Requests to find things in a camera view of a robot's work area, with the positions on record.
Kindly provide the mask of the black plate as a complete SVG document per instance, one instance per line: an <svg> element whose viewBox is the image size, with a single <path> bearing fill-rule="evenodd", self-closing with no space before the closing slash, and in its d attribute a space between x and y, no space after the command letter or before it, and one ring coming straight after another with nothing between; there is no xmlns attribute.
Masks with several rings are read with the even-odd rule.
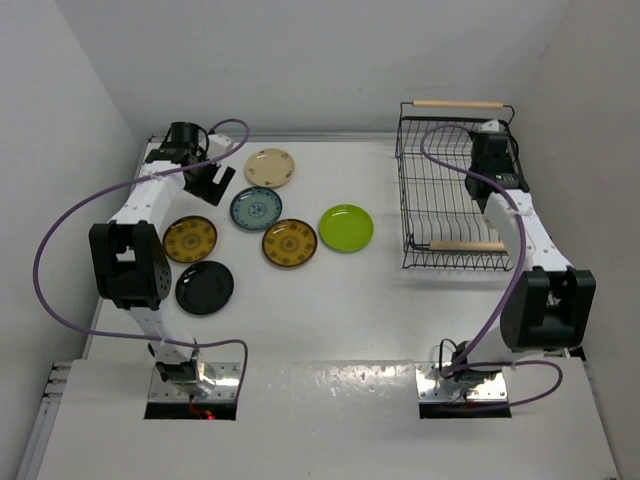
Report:
<svg viewBox="0 0 640 480"><path fill-rule="evenodd" d="M234 288L234 277L226 265L216 261L200 261L179 276L175 298L185 312L208 316L226 306Z"/></svg>

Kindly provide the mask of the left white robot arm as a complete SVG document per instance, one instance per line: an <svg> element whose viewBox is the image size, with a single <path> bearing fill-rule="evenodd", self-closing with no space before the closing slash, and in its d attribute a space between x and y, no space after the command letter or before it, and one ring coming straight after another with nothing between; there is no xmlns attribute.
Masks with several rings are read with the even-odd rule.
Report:
<svg viewBox="0 0 640 480"><path fill-rule="evenodd" d="M172 274L158 229L181 191L219 203L234 172L226 171L215 183L218 167L207 161L232 148L225 135L189 122L172 123L160 146L144 159L125 204L89 231L100 296L125 311L148 336L160 379L195 398L211 394L215 380L195 339L162 305L171 291Z"/></svg>

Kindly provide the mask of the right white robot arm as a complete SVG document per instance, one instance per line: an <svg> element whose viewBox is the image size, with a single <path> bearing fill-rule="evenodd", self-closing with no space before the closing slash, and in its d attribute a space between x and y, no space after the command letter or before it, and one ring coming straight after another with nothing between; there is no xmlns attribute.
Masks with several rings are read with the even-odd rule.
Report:
<svg viewBox="0 0 640 480"><path fill-rule="evenodd" d="M498 232L514 270L485 325L442 369L442 377L455 381L516 365L537 352L580 346L596 292L592 272L575 268L545 229L514 164L511 135L486 122L469 137L465 188Z"/></svg>

